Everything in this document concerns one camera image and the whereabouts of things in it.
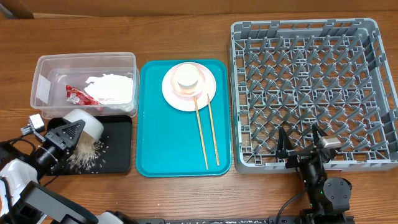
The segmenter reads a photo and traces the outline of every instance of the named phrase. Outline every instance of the brown tabletop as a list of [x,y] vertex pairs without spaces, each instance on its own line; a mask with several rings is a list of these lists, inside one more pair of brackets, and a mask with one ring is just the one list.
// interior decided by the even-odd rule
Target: brown tabletop
[[[233,22],[349,17],[371,17],[377,21],[398,86],[396,12],[1,20],[0,140],[18,137],[28,115],[39,112],[30,107],[29,101],[35,66],[42,55],[133,52],[139,68],[151,60],[182,58],[217,58],[227,65]],[[137,118],[133,121],[132,168],[128,174],[59,177],[48,188],[95,214],[119,210],[134,218],[167,220],[268,217],[303,189],[295,174],[242,175],[234,166],[221,177],[145,178],[135,168]],[[23,143],[18,143],[18,147],[29,150]],[[329,175],[352,183],[348,215],[354,215],[356,223],[397,223],[397,173],[398,169]],[[308,207],[307,197],[302,197],[289,205],[284,215],[296,215]]]

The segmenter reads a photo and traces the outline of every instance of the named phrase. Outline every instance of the gray crate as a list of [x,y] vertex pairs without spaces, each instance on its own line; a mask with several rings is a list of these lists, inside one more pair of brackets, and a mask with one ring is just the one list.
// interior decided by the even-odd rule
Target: gray crate
[[306,150],[313,123],[343,143],[327,169],[398,166],[398,98],[374,20],[235,22],[229,56],[239,172],[292,172],[275,159],[278,127]]

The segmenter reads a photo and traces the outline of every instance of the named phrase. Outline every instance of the chopstick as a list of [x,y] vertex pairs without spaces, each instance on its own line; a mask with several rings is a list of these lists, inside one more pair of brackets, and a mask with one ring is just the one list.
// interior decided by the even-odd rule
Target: chopstick
[[201,147],[202,147],[202,149],[203,149],[203,156],[205,157],[206,170],[208,170],[209,167],[208,167],[208,165],[207,165],[207,156],[206,156],[206,149],[205,149],[205,140],[203,140],[203,133],[202,133],[202,131],[201,131],[201,124],[200,124],[200,116],[199,116],[197,98],[194,97],[193,100],[194,100],[194,102],[195,102],[195,109],[196,109],[196,111],[197,111],[198,125],[199,125],[199,132],[200,132],[200,140],[201,140]]
[[207,94],[207,102],[208,102],[208,105],[209,105],[211,132],[213,133],[213,142],[214,142],[214,151],[215,151],[215,153],[216,153],[217,165],[219,166],[219,165],[220,165],[220,160],[218,159],[216,132],[214,131],[213,113],[211,112],[211,105],[210,105],[210,97],[209,97],[209,94]]

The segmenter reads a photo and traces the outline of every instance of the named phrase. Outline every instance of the red snack wrapper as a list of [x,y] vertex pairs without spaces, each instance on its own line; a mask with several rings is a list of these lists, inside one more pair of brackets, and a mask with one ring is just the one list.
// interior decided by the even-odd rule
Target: red snack wrapper
[[[67,101],[76,104],[76,105],[99,105],[100,103],[94,98],[92,98],[89,94],[84,91],[79,90],[73,86],[67,85]],[[99,111],[102,111],[102,107],[96,108]]]

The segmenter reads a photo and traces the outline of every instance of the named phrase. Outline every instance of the transparent container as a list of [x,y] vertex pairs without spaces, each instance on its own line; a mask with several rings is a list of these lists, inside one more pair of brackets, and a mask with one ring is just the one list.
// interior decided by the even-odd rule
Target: transparent container
[[[124,104],[101,106],[75,105],[67,101],[67,85],[84,91],[88,86],[87,78],[102,77],[103,74],[132,78],[132,100]],[[93,116],[126,114],[133,117],[138,111],[138,92],[139,70],[133,53],[45,55],[37,62],[30,105],[40,109],[43,118],[46,119],[65,116],[76,108],[85,110]]]

